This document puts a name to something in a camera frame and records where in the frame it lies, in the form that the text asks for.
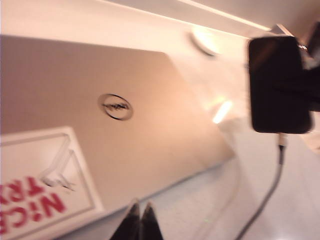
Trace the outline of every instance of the sticker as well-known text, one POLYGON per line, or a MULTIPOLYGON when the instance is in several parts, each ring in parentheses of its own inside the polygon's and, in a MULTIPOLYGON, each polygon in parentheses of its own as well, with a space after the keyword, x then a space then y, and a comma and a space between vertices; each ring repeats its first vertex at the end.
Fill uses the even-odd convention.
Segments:
POLYGON ((71 127, 1 136, 0 235, 52 238, 103 211, 71 127))

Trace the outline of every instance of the white surface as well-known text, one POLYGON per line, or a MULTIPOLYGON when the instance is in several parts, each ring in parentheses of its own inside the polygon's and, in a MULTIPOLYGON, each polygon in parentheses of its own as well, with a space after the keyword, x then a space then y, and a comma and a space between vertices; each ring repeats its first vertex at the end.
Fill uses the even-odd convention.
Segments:
POLYGON ((1 205, 6 226, 3 240, 52 238, 96 220, 104 210, 71 127, 2 135, 1 167, 1 196, 8 201, 1 205), (26 194, 31 189, 28 178, 41 189, 36 194, 26 194), (17 181, 21 191, 10 187, 18 186, 17 181), (30 204, 36 207, 37 220, 30 204), (10 214, 15 208, 22 208, 25 214, 10 214))
MULTIPOLYGON (((276 136, 253 132, 245 118, 246 38, 214 31, 221 56, 210 57, 189 41, 189 24, 96 0, 4 0, 1 23, 3 34, 165 52, 209 114, 218 103, 232 100, 227 118, 233 120, 221 128, 238 157, 153 199, 167 240, 230 240, 238 233, 270 187, 277 157, 276 136)), ((245 239, 317 240, 319 173, 319 157, 299 137, 290 136, 280 186, 245 239)), ((66 239, 108 239, 121 215, 66 239)))

